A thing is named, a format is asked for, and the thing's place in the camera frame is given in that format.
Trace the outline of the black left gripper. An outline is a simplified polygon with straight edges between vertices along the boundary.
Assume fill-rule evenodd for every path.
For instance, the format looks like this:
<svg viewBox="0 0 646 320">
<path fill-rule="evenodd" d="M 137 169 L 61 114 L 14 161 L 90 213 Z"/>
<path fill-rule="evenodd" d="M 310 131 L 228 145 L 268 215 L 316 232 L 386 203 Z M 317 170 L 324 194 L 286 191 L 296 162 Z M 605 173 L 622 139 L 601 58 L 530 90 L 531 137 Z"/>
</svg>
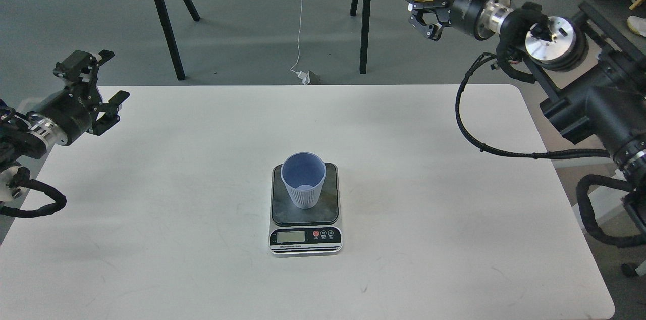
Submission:
<svg viewBox="0 0 646 320">
<path fill-rule="evenodd" d="M 46 147 L 69 146 L 85 132 L 101 136 L 120 122 L 119 111 L 131 94 L 120 90 L 104 103 L 97 89 L 99 67 L 113 57 L 108 49 L 96 54 L 77 49 L 55 64 L 52 73 L 65 89 L 28 111 L 31 132 Z"/>
</svg>

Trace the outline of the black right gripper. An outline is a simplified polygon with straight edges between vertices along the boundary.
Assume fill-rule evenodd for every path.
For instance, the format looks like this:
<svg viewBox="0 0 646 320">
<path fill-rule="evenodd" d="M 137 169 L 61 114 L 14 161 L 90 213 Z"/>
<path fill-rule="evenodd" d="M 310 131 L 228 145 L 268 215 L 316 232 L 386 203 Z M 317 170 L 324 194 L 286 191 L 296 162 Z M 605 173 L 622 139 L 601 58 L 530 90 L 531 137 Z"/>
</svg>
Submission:
<svg viewBox="0 0 646 320">
<path fill-rule="evenodd" d="M 511 8 L 511 0 L 407 0 L 411 26 L 424 38 L 441 39 L 444 28 L 453 27 L 478 41 L 497 33 L 491 24 L 494 11 Z"/>
</svg>

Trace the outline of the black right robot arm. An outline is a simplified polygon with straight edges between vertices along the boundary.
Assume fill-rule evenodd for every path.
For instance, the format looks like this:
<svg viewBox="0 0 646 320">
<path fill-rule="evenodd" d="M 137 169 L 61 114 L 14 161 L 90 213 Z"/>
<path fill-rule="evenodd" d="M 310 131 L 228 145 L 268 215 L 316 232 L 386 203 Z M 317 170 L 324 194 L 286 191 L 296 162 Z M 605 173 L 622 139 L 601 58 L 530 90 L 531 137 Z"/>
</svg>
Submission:
<svg viewBox="0 0 646 320">
<path fill-rule="evenodd" d="M 410 22 L 437 41 L 453 26 L 478 41 L 499 36 L 494 53 L 484 52 L 471 65 L 455 99 L 455 117 L 466 140 L 496 156 L 532 159 L 609 157 L 623 179 L 586 175 L 575 194 L 584 228 L 594 239 L 616 248 L 644 245 L 644 54 L 588 3 L 570 18 L 546 16 L 540 5 L 511 0 L 407 0 Z M 471 75 L 495 60 L 496 69 L 526 83 L 539 83 L 547 95 L 540 104 L 545 118 L 574 144 L 597 136 L 604 149 L 516 153 L 488 146 L 467 131 L 461 96 Z M 624 210 L 639 230 L 612 236 L 596 221 L 591 186 L 625 191 Z"/>
</svg>

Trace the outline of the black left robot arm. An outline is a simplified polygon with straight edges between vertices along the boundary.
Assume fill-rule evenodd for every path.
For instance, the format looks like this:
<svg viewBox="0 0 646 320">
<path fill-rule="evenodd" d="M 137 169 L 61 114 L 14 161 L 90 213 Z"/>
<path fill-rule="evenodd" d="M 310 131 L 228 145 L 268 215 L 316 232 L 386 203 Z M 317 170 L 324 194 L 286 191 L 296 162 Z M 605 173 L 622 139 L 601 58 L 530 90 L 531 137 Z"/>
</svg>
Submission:
<svg viewBox="0 0 646 320">
<path fill-rule="evenodd" d="M 99 68 L 114 56 L 107 49 L 96 54 L 76 50 L 53 69 L 53 75 L 65 84 L 62 90 L 25 114 L 2 103 L 2 215 L 43 217 L 67 205 L 64 194 L 32 178 L 19 159 L 40 159 L 55 145 L 69 146 L 85 133 L 101 136 L 120 121 L 119 111 L 130 94 L 119 91 L 103 101 L 97 86 Z M 33 210 L 6 206 L 28 190 L 45 194 L 51 203 Z"/>
</svg>

